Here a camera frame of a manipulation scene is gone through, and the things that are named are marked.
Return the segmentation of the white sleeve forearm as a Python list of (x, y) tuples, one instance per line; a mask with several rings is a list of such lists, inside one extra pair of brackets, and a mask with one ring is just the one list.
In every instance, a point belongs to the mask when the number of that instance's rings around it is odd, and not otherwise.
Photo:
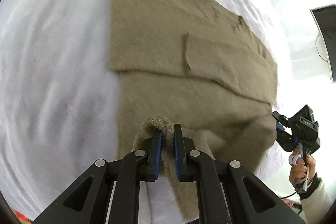
[(305, 193), (299, 194), (307, 223), (325, 223), (334, 202), (328, 194), (322, 178), (316, 173)]

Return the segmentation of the right hand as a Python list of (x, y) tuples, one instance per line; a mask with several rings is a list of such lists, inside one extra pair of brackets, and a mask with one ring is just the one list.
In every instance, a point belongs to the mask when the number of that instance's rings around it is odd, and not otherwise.
[(296, 161), (296, 165), (291, 166), (289, 181), (295, 186), (298, 181), (307, 178), (307, 184), (309, 185), (313, 181), (315, 174), (315, 159), (307, 154), (306, 160), (299, 157)]

